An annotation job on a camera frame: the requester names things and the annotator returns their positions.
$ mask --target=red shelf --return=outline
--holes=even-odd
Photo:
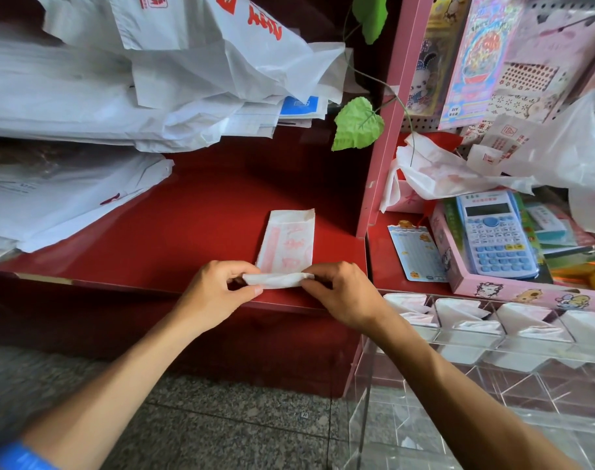
[[[407,280],[394,242],[391,240],[387,226],[397,224],[401,220],[417,224],[421,215],[401,212],[386,212],[378,215],[378,221],[367,231],[370,245],[370,262],[372,263],[373,283],[381,292],[417,292],[439,295],[453,295],[447,283],[412,282]]]
[[[313,262],[348,260],[366,270],[364,240],[355,237],[356,178],[333,174],[341,159],[327,145],[305,149],[303,129],[279,130],[274,141],[224,139],[172,155],[166,181],[61,243],[1,263],[0,271],[181,293],[209,260],[255,262],[271,210],[313,207]],[[276,310],[322,308],[300,289],[266,291],[256,301]]]

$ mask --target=pink box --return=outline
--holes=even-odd
[[[448,228],[443,205],[438,204],[430,226],[442,255],[452,292],[470,297],[531,303],[561,310],[595,311],[595,290],[579,290],[554,284],[538,284],[472,274]]]
[[[406,180],[398,180],[400,185],[400,200],[387,208],[387,211],[412,212],[421,214],[424,212],[424,200],[411,188]]]

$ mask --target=granite floor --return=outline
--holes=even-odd
[[[0,347],[0,445],[105,363]],[[343,403],[166,375],[103,469],[334,469]]]

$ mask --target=green leaf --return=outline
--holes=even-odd
[[[365,97],[352,99],[334,119],[337,132],[333,151],[339,149],[364,149],[378,140],[385,131],[385,121],[374,113],[372,104]]]
[[[387,0],[354,0],[352,13],[363,25],[365,42],[373,44],[387,21]]]

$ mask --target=calculator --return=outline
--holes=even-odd
[[[513,193],[466,194],[457,197],[457,204],[471,272],[505,279],[528,279],[539,274]]]

